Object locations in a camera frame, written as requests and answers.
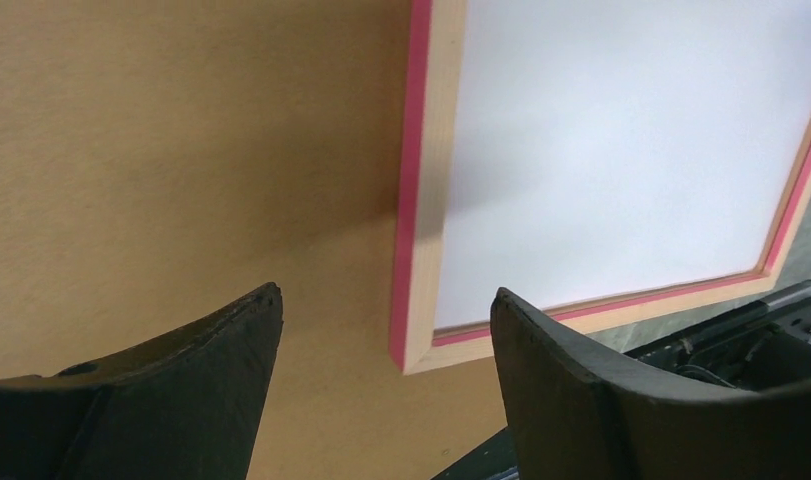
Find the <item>pink picture frame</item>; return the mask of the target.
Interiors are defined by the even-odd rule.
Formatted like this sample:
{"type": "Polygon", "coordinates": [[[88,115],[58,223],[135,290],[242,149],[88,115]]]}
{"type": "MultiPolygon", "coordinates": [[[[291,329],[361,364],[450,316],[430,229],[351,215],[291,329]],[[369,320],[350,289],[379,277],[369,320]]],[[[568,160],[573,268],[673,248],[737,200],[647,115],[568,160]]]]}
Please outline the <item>pink picture frame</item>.
{"type": "MultiPolygon", "coordinates": [[[[389,353],[405,375],[490,357],[487,326],[435,329],[452,134],[467,5],[412,5],[404,98],[389,353]]],[[[588,334],[763,293],[775,286],[811,198],[811,116],[757,264],[719,279],[606,297],[553,309],[588,334]]]]}

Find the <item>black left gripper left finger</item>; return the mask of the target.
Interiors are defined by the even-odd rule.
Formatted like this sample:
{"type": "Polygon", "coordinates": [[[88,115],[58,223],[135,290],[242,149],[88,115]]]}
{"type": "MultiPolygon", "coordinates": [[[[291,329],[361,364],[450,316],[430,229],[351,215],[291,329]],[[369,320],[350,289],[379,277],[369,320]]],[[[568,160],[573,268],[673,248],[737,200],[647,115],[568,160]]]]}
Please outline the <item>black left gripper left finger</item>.
{"type": "Polygon", "coordinates": [[[0,479],[243,479],[283,328],[279,287],[53,376],[0,379],[0,479]]]}

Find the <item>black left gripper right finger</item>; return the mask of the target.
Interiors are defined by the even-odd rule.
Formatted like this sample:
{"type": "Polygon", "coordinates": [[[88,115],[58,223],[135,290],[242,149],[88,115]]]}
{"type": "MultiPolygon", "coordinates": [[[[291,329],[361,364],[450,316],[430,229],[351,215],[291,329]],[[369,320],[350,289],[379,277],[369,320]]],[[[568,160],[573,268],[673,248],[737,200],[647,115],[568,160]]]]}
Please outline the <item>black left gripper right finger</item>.
{"type": "Polygon", "coordinates": [[[671,373],[508,289],[490,329],[524,479],[811,479],[811,344],[775,335],[755,390],[671,373]]]}

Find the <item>sunset photo print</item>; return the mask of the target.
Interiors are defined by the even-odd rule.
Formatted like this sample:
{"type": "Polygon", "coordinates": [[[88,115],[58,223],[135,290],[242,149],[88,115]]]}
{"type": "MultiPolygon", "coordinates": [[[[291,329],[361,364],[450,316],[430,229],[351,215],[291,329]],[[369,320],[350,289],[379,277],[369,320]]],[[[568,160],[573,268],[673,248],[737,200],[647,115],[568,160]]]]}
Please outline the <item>sunset photo print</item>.
{"type": "Polygon", "coordinates": [[[440,328],[755,267],[811,118],[811,1],[472,1],[440,328]]]}

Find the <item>brown cardboard backing board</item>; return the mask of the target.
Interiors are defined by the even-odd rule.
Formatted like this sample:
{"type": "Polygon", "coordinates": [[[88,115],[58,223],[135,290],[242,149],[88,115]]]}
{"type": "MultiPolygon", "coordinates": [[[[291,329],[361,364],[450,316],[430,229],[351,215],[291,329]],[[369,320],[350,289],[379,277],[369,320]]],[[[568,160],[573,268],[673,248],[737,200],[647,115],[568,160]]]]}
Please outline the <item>brown cardboard backing board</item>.
{"type": "Polygon", "coordinates": [[[0,378],[266,282],[249,475],[428,479],[505,423],[482,359],[387,348],[407,1],[0,1],[0,378]]]}

